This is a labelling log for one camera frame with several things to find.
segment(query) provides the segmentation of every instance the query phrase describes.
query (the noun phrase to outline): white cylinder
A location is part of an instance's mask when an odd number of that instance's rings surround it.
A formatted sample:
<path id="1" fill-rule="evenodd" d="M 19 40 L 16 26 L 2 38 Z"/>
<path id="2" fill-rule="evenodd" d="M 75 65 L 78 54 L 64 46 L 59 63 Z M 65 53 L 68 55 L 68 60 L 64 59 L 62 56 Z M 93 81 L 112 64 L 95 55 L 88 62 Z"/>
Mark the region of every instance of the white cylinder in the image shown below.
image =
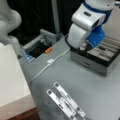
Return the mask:
<path id="1" fill-rule="evenodd" d="M 85 0 L 86 3 L 92 8 L 98 10 L 112 10 L 115 4 L 115 0 Z"/>

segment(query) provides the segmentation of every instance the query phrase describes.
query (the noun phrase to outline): table surface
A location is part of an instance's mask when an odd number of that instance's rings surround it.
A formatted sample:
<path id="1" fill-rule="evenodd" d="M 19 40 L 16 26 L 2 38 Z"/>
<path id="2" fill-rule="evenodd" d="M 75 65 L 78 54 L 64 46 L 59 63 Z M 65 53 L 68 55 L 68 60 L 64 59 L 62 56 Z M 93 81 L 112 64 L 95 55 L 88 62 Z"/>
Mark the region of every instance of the table surface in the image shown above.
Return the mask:
<path id="1" fill-rule="evenodd" d="M 47 60 L 67 49 L 63 38 L 53 46 L 49 55 L 42 54 L 32 63 L 25 64 L 23 71 L 27 81 L 47 65 Z M 41 119 L 67 120 L 46 94 L 48 89 L 58 94 L 53 86 L 55 82 L 62 85 L 92 120 L 118 120 L 120 117 L 120 64 L 105 77 L 72 61 L 68 52 L 30 83 Z"/>

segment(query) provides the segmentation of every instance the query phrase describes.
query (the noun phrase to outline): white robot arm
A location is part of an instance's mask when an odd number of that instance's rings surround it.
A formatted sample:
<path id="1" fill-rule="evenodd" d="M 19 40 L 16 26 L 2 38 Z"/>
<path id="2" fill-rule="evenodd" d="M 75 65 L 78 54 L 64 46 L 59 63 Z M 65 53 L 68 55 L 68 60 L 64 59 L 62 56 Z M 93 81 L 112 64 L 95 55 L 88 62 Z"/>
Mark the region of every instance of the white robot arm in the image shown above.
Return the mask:
<path id="1" fill-rule="evenodd" d="M 21 24 L 21 17 L 12 10 L 7 0 L 0 0 L 0 42 L 4 45 L 12 44 L 17 55 L 23 55 L 17 38 L 8 34 Z"/>
<path id="2" fill-rule="evenodd" d="M 97 47 L 105 37 L 102 24 L 108 21 L 114 4 L 115 0 L 85 0 L 72 17 L 69 45 L 80 49 L 87 41 L 87 51 Z"/>

